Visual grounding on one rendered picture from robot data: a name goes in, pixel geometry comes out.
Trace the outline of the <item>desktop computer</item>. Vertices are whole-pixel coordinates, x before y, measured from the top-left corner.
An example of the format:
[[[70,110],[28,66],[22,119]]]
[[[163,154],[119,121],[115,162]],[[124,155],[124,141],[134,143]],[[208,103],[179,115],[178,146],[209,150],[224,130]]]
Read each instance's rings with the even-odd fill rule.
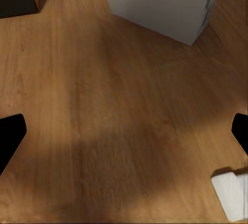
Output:
[[[217,0],[108,0],[111,13],[191,46]]]

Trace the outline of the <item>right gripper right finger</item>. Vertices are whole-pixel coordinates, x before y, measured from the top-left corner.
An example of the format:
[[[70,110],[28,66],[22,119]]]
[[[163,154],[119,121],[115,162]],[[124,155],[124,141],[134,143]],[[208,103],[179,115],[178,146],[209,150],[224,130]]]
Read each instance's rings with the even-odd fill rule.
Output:
[[[236,114],[231,131],[248,155],[248,116]]]

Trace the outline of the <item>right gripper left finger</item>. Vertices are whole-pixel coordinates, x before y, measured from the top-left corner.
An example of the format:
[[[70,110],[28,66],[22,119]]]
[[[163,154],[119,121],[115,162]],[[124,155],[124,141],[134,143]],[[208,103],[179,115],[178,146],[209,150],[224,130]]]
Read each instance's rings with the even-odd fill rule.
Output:
[[[27,133],[23,114],[0,119],[0,175]]]

